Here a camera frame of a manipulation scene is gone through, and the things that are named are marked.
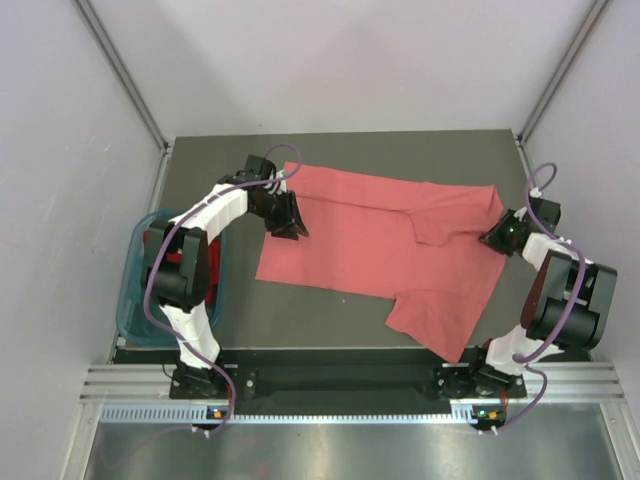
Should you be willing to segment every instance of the red object in bin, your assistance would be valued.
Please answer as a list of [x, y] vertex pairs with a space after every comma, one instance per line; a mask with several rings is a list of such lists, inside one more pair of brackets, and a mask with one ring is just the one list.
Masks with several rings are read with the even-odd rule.
[[[148, 232], [144, 232], [142, 236], [142, 242], [147, 243]], [[207, 296], [204, 298], [206, 305], [213, 305], [216, 299], [216, 287], [220, 282], [220, 254], [222, 253], [222, 244], [220, 239], [215, 238], [213, 242], [209, 244], [209, 290], [207, 290]], [[181, 253], [167, 253], [167, 260], [173, 263], [180, 263], [182, 261]]]

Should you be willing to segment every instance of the metal corner post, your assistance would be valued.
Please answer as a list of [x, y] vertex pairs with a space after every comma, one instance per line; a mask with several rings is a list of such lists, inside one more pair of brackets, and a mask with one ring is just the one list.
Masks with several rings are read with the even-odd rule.
[[79, 15], [84, 20], [87, 28], [93, 35], [96, 40], [96, 43], [102, 50], [105, 58], [109, 62], [113, 73], [115, 74], [118, 82], [122, 86], [125, 94], [129, 97], [131, 104], [140, 115], [140, 119], [147, 127], [149, 134], [153, 138], [154, 142], [158, 145], [158, 148], [165, 152], [168, 148], [168, 142], [165, 140], [162, 135], [162, 131], [158, 124], [156, 123], [151, 111], [147, 107], [144, 102], [142, 95], [140, 95], [140, 91], [136, 87], [131, 74], [127, 70], [122, 58], [118, 54], [118, 51], [111, 41], [109, 34], [105, 30], [98, 14], [96, 13], [93, 5], [91, 5], [90, 0], [71, 0], [71, 2], [76, 6]]
[[640, 436], [627, 403], [600, 405], [613, 453], [624, 480], [640, 478]]
[[602, 18], [610, 3], [611, 0], [594, 0], [592, 3], [589, 11], [584, 17], [584, 20], [580, 24], [578, 31], [567, 47], [560, 63], [556, 67], [555, 72], [543, 90], [542, 95], [540, 95], [535, 107], [529, 114], [522, 131], [516, 136], [520, 147], [524, 147], [531, 138], [531, 135], [540, 122], [540, 119], [551, 104], [551, 101], [558, 92], [562, 82], [565, 80], [580, 52], [584, 49], [584, 46], [593, 33], [598, 21]]

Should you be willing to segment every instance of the wire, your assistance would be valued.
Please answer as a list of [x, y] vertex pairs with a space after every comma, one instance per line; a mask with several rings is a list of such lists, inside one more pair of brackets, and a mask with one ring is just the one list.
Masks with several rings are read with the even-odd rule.
[[[298, 147], [296, 147], [295, 145], [292, 145], [290, 143], [279, 143], [278, 145], [274, 145], [269, 150], [267, 150], [267, 153], [264, 154], [264, 158], [268, 158], [269, 155], [273, 151], [275, 151], [275, 150], [277, 150], [279, 148], [288, 148], [290, 150], [293, 150], [298, 156], [298, 162], [297, 162], [295, 168], [291, 172], [286, 172], [282, 177], [278, 177], [277, 181], [281, 182], [281, 181], [288, 180], [289, 178], [293, 177], [296, 173], [298, 173], [298, 170], [300, 170], [300, 168], [302, 167], [303, 158], [302, 158], [302, 153], [300, 152]], [[158, 319], [156, 319], [153, 316], [153, 314], [151, 313], [151, 308], [150, 308], [151, 307], [152, 286], [153, 286], [153, 284], [155, 282], [156, 276], [158, 274], [158, 270], [160, 269], [160, 264], [162, 263], [162, 259], [164, 258], [164, 255], [167, 252], [167, 249], [169, 248], [169, 243], [171, 243], [171, 240], [173, 239], [175, 234], [178, 232], [180, 227], [187, 220], [189, 220], [193, 216], [197, 215], [203, 209], [205, 209], [206, 207], [211, 205], [213, 202], [215, 202], [217, 199], [219, 199], [220, 197], [222, 197], [222, 196], [224, 196], [224, 195], [226, 195], [228, 193], [231, 193], [231, 192], [233, 192], [235, 190], [248, 188], [248, 187], [257, 187], [257, 186], [262, 186], [262, 185], [270, 185], [272, 183], [274, 183], [274, 179], [256, 180], [256, 181], [251, 181], [251, 182], [240, 183], [238, 185], [233, 185], [233, 186], [231, 186], [229, 188], [226, 188], [226, 189], [222, 190], [220, 193], [213, 194], [213, 195], [209, 196], [208, 198], [205, 198], [200, 204], [196, 205], [193, 209], [188, 211], [179, 221], [177, 221], [173, 225], [173, 227], [171, 228], [171, 230], [169, 231], [169, 233], [165, 237], [164, 242], [160, 246], [160, 250], [158, 251], [158, 256], [156, 257], [156, 260], [155, 260], [155, 262], [153, 264], [153, 267], [151, 268], [151, 272], [149, 273], [149, 278], [147, 280], [147, 288], [145, 289], [145, 292], [144, 292], [142, 307], [143, 307], [143, 310], [144, 310], [144, 314], [147, 317], [147, 320], [149, 322], [151, 322], [152, 324], [154, 324], [156, 327], [161, 328], [165, 332], [168, 332], [168, 333], [172, 334], [174, 337], [176, 337], [176, 339], [179, 342], [181, 342], [182, 345], [184, 345], [185, 348], [187, 350], [189, 350], [189, 352], [191, 352], [191, 354], [193, 356], [195, 356], [197, 359], [199, 359], [200, 361], [202, 361], [206, 365], [209, 365], [211, 368], [213, 368], [216, 371], [216, 373], [218, 373], [220, 376], [222, 376], [222, 378], [224, 378], [224, 380], [227, 382], [228, 389], [229, 389], [229, 406], [227, 408], [227, 413], [222, 418], [222, 420], [218, 424], [218, 426], [210, 431], [210, 434], [214, 434], [214, 433], [217, 433], [220, 430], [222, 430], [222, 427], [224, 425], [226, 425], [226, 423], [231, 418], [231, 415], [233, 414], [233, 407], [234, 407], [235, 402], [236, 402], [236, 387], [235, 387], [235, 385], [233, 383], [233, 380], [231, 380], [231, 377], [229, 377], [229, 375], [222, 368], [220, 368], [214, 362], [212, 362], [211, 360], [206, 358], [204, 355], [202, 355], [200, 352], [198, 352], [187, 341], [187, 339], [184, 338], [180, 334], [180, 332], [174, 330], [173, 328], [171, 328], [168, 325], [165, 325], [164, 323], [160, 322]], [[166, 428], [164, 430], [161, 430], [160, 432], [158, 432], [158, 433], [152, 435], [151, 437], [149, 437], [147, 440], [143, 441], [140, 445], [136, 446], [123, 459], [121, 459], [121, 460], [119, 460], [118, 462], [115, 462], [115, 463], [109, 463], [108, 461], [106, 461], [106, 458], [105, 458], [104, 452], [103, 452], [103, 446], [99, 445], [100, 459], [102, 460], [102, 462], [106, 466], [111, 467], [111, 468], [117, 468], [117, 467], [123, 465], [129, 459], [131, 459], [131, 457], [133, 457], [136, 453], [138, 453], [146, 445], [148, 445], [149, 443], [153, 442], [154, 440], [160, 438], [165, 433], [174, 432], [174, 431], [178, 431], [178, 430], [191, 430], [191, 427], [182, 426], [181, 425], [181, 426], [173, 426], [173, 427], [169, 427], [169, 428]]]
[[[551, 178], [549, 178], [549, 180], [547, 180], [545, 184], [539, 188], [539, 190], [542, 191], [545, 188], [547, 188], [551, 184], [553, 179], [556, 177], [556, 173], [558, 172], [558, 166], [555, 163], [552, 163], [552, 162], [543, 163], [538, 168], [536, 168], [531, 173], [531, 176], [527, 179], [527, 186], [525, 190], [525, 206], [527, 207], [527, 213], [529, 214], [529, 217], [531, 217], [531, 220], [533, 221], [533, 223], [535, 223], [535, 225], [538, 227], [538, 229], [542, 233], [551, 237], [553, 240], [560, 240], [560, 237], [551, 233], [542, 224], [540, 219], [538, 219], [535, 212], [533, 211], [533, 208], [531, 207], [531, 199], [529, 198], [529, 192], [531, 190], [533, 178], [541, 170], [547, 167], [551, 167], [553, 169]], [[556, 326], [553, 328], [553, 330], [551, 330], [551, 333], [547, 336], [546, 340], [542, 342], [542, 345], [540, 345], [534, 352], [532, 352], [530, 355], [527, 355], [526, 357], [516, 353], [513, 356], [513, 360], [516, 363], [527, 364], [527, 363], [533, 362], [540, 355], [544, 353], [544, 351], [549, 347], [549, 345], [551, 345], [555, 341], [555, 339], [558, 338], [558, 335], [564, 328], [564, 325], [567, 323], [567, 320], [569, 319], [569, 315], [571, 314], [571, 310], [573, 310], [573, 306], [575, 305], [576, 300], [578, 299], [578, 294], [580, 293], [580, 287], [582, 286], [582, 282], [584, 281], [584, 275], [586, 270], [586, 261], [585, 261], [584, 255], [579, 249], [577, 249], [570, 243], [567, 243], [565, 241], [560, 241], [559, 243], [563, 247], [575, 252], [578, 255], [578, 262], [579, 262], [578, 275], [576, 276], [576, 280], [573, 284], [573, 289], [571, 290], [571, 294], [569, 294], [569, 298], [567, 299], [567, 304], [565, 305], [564, 310], [562, 311], [562, 315], [560, 315], [560, 319], [558, 320], [558, 323], [556, 323]]]
[[[540, 232], [544, 233], [545, 235], [552, 238], [553, 240], [560, 240], [560, 237], [551, 233], [542, 224], [540, 219], [536, 216], [531, 206], [531, 199], [529, 198], [529, 194], [531, 192], [533, 181], [536, 175], [540, 173], [541, 170], [544, 170], [545, 168], [549, 168], [549, 167], [552, 169], [551, 176], [544, 183], [544, 185], [538, 188], [540, 191], [544, 190], [556, 178], [556, 174], [558, 173], [558, 166], [555, 163], [553, 162], [543, 163], [538, 168], [536, 168], [527, 179], [527, 185], [525, 188], [525, 196], [524, 196], [525, 207], [527, 208], [527, 213], [529, 214], [529, 217], [531, 218], [533, 223], [536, 225], [536, 227], [538, 227]], [[502, 427], [497, 428], [496, 433], [498, 431], [504, 430], [507, 427], [510, 427], [511, 425], [519, 421], [522, 417], [524, 417], [527, 413], [529, 413], [544, 396], [544, 393], [547, 390], [547, 384], [549, 383], [549, 379], [547, 378], [547, 375], [542, 370], [537, 370], [535, 368], [530, 367], [529, 363], [537, 360], [544, 353], [544, 351], [549, 347], [549, 345], [551, 345], [556, 340], [556, 338], [558, 338], [558, 335], [560, 334], [564, 325], [567, 323], [567, 320], [569, 319], [569, 315], [571, 315], [571, 311], [573, 310], [576, 300], [578, 299], [578, 294], [580, 293], [580, 287], [584, 282], [584, 275], [586, 270], [586, 260], [584, 258], [584, 255], [578, 248], [574, 247], [570, 243], [567, 243], [563, 240], [560, 240], [558, 243], [563, 247], [575, 252], [578, 255], [578, 274], [576, 276], [575, 283], [573, 284], [573, 289], [571, 290], [571, 293], [569, 294], [569, 298], [567, 299], [567, 304], [565, 305], [564, 310], [562, 311], [562, 315], [560, 315], [560, 319], [558, 320], [558, 323], [556, 323], [556, 326], [553, 328], [553, 330], [551, 330], [551, 333], [549, 333], [546, 340], [542, 342], [542, 344], [538, 348], [536, 348], [530, 355], [527, 355], [526, 357], [519, 353], [514, 354], [512, 357], [514, 362], [519, 364], [524, 364], [525, 370], [542, 377], [542, 388], [540, 389], [538, 394], [535, 396], [535, 398], [524, 409], [522, 409], [522, 411], [520, 411], [515, 417], [513, 417], [513, 419], [509, 420]]]
[[544, 373], [542, 370], [532, 368], [529, 365], [525, 365], [524, 368], [528, 372], [531, 372], [533, 374], [536, 374], [542, 377], [542, 388], [540, 389], [538, 394], [535, 396], [535, 398], [531, 400], [531, 402], [526, 407], [524, 407], [520, 412], [518, 412], [518, 414], [515, 417], [513, 417], [511, 420], [505, 423], [502, 427], [496, 428], [496, 431], [498, 432], [501, 432], [505, 428], [511, 427], [513, 424], [520, 421], [522, 417], [524, 417], [527, 413], [529, 413], [538, 404], [538, 402], [542, 399], [545, 392], [547, 391], [547, 385], [549, 384], [549, 379], [547, 378], [547, 374]]
[[500, 389], [500, 406], [504, 413], [507, 413], [507, 407], [509, 406], [509, 395], [505, 388]]
[[165, 368], [164, 363], [162, 364], [162, 373], [164, 373], [165, 377], [173, 382], [173, 377], [167, 373], [167, 369]]

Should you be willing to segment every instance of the metal floor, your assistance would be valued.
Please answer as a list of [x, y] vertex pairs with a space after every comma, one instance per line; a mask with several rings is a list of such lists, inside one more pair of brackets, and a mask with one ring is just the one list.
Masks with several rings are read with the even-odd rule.
[[[161, 425], [100, 425], [117, 462]], [[228, 426], [210, 440], [171, 432], [119, 468], [94, 448], [87, 480], [618, 480], [598, 406], [540, 406], [512, 430], [482, 436], [463, 425]]]
[[[297, 145], [310, 165], [441, 184], [495, 184], [505, 207], [520, 208], [524, 201], [525, 174], [508, 130], [383, 132], [178, 138], [161, 208], [192, 206], [219, 178], [241, 169], [248, 154], [264, 154], [282, 142]], [[277, 165], [295, 160], [288, 150], [272, 159]], [[229, 240], [224, 313], [215, 332], [223, 348], [416, 345], [385, 326], [392, 300], [256, 281], [264, 240], [260, 219], [234, 221]], [[472, 344], [516, 325], [534, 273], [520, 258], [509, 260]]]

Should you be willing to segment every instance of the aluminum frame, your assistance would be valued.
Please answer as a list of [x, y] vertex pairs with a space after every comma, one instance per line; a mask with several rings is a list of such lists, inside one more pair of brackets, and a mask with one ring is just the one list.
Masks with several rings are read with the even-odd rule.
[[[600, 405], [614, 454], [625, 480], [640, 478], [640, 437], [626, 404], [624, 391], [610, 362], [539, 363], [537, 368], [549, 377], [543, 404], [596, 404]], [[175, 367], [167, 366], [169, 375]], [[512, 403], [530, 402], [540, 388], [540, 380], [525, 375], [526, 399], [511, 399]], [[122, 405], [202, 405], [228, 406], [226, 400], [172, 400], [169, 399], [170, 381], [160, 365], [94, 365], [88, 373], [80, 397], [75, 425], [74, 441], [69, 449], [62, 478], [82, 479], [88, 465], [91, 446], [104, 408]], [[498, 399], [452, 400], [452, 412], [465, 406], [496, 404]], [[460, 423], [446, 415], [440, 419], [423, 416], [347, 416], [322, 417], [324, 423]], [[310, 423], [314, 419], [299, 416], [238, 416], [237, 423], [296, 424]]]

